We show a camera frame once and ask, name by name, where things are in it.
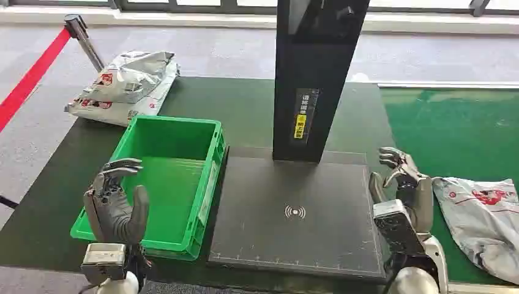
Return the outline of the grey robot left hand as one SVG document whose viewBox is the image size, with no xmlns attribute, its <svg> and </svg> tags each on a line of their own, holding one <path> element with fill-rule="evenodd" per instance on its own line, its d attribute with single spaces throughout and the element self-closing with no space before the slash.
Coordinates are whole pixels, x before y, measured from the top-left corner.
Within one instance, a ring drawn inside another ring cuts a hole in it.
<svg viewBox="0 0 519 294">
<path fill-rule="evenodd" d="M 123 178 L 138 174 L 141 164 L 136 158 L 106 163 L 84 193 L 84 209 L 97 242 L 134 245 L 143 240 L 150 207 L 147 190 L 135 186 L 130 204 L 122 187 Z"/>
</svg>

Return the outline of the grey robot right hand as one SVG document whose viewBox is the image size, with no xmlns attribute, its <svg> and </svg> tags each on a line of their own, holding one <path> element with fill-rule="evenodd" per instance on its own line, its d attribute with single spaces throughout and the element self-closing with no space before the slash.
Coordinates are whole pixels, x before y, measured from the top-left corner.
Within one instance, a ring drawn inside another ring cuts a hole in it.
<svg viewBox="0 0 519 294">
<path fill-rule="evenodd" d="M 431 237 L 433 226 L 433 191 L 432 178 L 419 171 L 412 156 L 394 147 L 380 147 L 379 163 L 391 169 L 390 174 L 382 178 L 372 172 L 368 181 L 368 189 L 374 203 L 386 202 L 383 189 L 390 186 L 392 180 L 397 182 L 395 198 L 402 201 L 411 224 L 418 238 L 425 241 Z"/>
</svg>

